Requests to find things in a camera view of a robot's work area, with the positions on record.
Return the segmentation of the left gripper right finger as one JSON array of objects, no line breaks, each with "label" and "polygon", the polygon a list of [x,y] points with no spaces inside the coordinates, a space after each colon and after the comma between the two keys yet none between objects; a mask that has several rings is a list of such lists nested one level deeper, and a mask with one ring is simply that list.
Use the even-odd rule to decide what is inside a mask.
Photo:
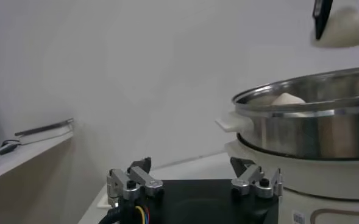
[{"label": "left gripper right finger", "polygon": [[280,168],[264,170],[252,160],[231,157],[230,164],[236,178],[231,180],[231,190],[240,197],[247,196],[251,191],[258,198],[270,199],[283,194],[283,178]]}]

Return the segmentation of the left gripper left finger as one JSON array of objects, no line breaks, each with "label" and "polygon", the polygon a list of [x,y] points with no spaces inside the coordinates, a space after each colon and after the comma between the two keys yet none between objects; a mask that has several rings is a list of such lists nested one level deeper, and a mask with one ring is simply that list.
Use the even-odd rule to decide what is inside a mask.
[{"label": "left gripper left finger", "polygon": [[107,174],[107,202],[114,208],[119,205],[119,199],[135,201],[143,195],[158,198],[164,193],[164,184],[150,176],[152,158],[146,157],[133,161],[123,171],[121,169],[110,169]]}]

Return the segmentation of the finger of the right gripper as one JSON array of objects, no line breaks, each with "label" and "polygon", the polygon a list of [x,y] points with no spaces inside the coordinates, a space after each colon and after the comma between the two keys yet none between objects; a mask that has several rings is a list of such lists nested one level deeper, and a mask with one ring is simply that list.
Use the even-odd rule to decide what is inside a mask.
[{"label": "finger of the right gripper", "polygon": [[315,40],[320,40],[325,31],[332,9],[333,0],[315,0],[312,18],[315,25]]}]

